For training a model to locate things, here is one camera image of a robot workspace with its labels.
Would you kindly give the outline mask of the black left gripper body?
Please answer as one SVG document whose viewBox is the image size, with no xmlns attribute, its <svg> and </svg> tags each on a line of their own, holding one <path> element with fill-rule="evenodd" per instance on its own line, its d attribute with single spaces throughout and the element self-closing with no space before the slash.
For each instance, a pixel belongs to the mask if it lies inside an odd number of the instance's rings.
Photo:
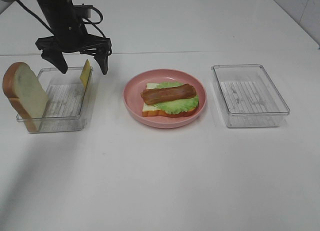
<svg viewBox="0 0 320 231">
<path fill-rule="evenodd" d="M 35 45 L 39 50 L 54 49 L 63 53 L 107 54 L 112 53 L 111 40 L 98 28 L 99 22 L 93 22 L 87 17 L 81 17 L 79 27 L 73 30 L 58 31 L 56 35 L 38 38 Z M 100 32 L 100 36 L 89 34 L 86 25 L 92 25 Z"/>
</svg>

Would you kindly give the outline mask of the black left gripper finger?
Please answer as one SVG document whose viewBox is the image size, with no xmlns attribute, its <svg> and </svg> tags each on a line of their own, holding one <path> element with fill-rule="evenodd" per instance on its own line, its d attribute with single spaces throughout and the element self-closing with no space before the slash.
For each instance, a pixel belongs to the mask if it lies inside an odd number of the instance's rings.
<svg viewBox="0 0 320 231">
<path fill-rule="evenodd" d="M 109 49 L 97 49 L 93 58 L 98 63 L 101 72 L 103 75 L 106 75 L 109 68 L 108 68 L 108 57 L 112 54 L 112 51 Z"/>
<path fill-rule="evenodd" d="M 42 50 L 41 57 L 53 64 L 62 74 L 67 72 L 68 65 L 61 51 L 46 48 Z"/>
</svg>

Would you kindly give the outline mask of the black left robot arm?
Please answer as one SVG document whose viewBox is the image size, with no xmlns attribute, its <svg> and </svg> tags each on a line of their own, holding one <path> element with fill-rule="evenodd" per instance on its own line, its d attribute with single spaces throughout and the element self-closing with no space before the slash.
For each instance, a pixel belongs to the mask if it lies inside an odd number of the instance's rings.
<svg viewBox="0 0 320 231">
<path fill-rule="evenodd" d="M 61 73 L 65 74 L 68 70 L 63 54 L 79 52 L 93 56 L 102 74 L 107 74 L 108 57 L 112 54 L 111 40 L 104 33 L 97 36 L 89 34 L 86 29 L 86 25 L 96 28 L 100 24 L 99 21 L 90 20 L 91 11 L 99 15 L 100 21 L 103 20 L 102 13 L 93 5 L 74 5 L 72 0 L 36 0 L 46 19 L 43 21 L 21 0 L 1 1 L 17 2 L 51 32 L 51 36 L 38 38 L 35 45 L 42 51 L 41 57 L 53 64 Z"/>
</svg>

